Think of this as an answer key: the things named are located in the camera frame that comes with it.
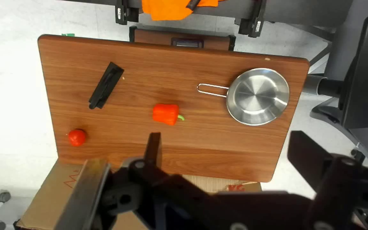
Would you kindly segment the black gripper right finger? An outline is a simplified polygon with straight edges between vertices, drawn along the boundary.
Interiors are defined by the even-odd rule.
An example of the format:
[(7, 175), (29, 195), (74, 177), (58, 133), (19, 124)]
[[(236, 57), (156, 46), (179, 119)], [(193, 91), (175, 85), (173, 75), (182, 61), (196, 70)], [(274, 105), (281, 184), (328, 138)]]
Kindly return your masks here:
[(329, 153), (301, 130), (290, 133), (287, 160), (317, 194), (368, 211), (368, 168)]

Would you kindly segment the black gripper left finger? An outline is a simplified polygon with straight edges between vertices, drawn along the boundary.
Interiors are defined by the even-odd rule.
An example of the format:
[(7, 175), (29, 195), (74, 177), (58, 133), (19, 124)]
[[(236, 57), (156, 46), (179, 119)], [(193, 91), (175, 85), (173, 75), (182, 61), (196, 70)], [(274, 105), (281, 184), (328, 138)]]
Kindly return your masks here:
[(103, 158), (88, 160), (61, 212), (55, 230), (90, 230), (110, 163)]

